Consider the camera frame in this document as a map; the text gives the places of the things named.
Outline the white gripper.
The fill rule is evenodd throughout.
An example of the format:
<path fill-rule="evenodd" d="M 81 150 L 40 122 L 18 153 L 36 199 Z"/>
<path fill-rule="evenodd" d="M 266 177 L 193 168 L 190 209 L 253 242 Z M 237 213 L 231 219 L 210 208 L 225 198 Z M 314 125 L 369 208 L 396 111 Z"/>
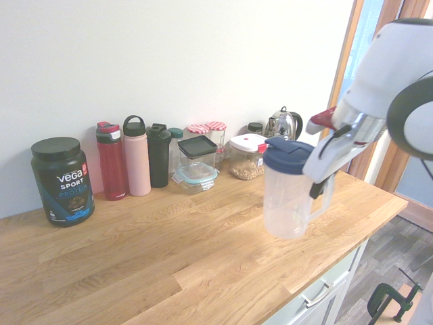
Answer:
<path fill-rule="evenodd" d="M 335 185 L 335 173 L 340 167 L 362 153 L 371 142 L 355 142 L 350 135 L 333 138 L 328 135 L 311 152 L 302 173 L 313 180 L 309 196 L 317 199 L 322 195 L 322 181 L 325 180 L 323 193 L 332 195 Z"/>

